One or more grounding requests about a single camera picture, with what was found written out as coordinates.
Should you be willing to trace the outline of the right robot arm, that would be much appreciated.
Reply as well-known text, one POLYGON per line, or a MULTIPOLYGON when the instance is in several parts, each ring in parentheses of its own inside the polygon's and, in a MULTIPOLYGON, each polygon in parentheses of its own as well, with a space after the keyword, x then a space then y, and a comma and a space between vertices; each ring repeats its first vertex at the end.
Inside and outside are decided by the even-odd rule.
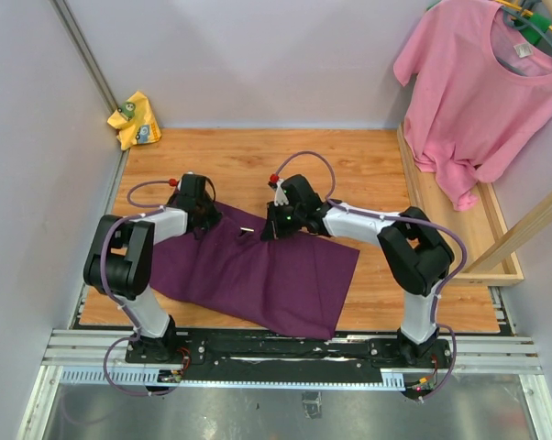
POLYGON ((410 367, 429 359, 439 331, 436 294, 455 255, 425 213, 414 206, 401 213, 382 213, 333 199, 324 201, 301 174, 286 180, 273 174, 269 186, 274 198, 267 203, 260 238, 272 241, 304 230, 380 248, 404 292, 403 321, 397 331, 398 357, 410 367))

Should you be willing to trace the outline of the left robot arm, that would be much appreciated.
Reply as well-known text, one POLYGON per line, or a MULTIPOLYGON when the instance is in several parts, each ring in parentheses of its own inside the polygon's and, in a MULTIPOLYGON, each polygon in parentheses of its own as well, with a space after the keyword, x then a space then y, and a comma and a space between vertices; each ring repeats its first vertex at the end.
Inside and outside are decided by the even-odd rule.
POLYGON ((154 246, 188 235, 200 239, 222 217, 208 177, 189 172, 169 185, 174 192, 168 202, 147 213, 104 215, 83 267, 84 283, 116 303, 130 320, 128 346, 140 359, 160 363, 172 361, 180 349, 174 320, 150 286, 154 246))

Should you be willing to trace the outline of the purple surgical wrap cloth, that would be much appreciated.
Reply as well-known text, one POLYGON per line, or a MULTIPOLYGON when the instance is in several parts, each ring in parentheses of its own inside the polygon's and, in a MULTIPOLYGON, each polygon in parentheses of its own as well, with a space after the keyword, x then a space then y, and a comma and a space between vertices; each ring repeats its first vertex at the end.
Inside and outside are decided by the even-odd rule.
POLYGON ((263 242, 263 218, 223 203, 216 207, 222 218, 202 238, 155 245, 151 287, 280 335, 332 338, 359 251, 306 233, 263 242), (255 232, 241 234, 241 226, 255 232))

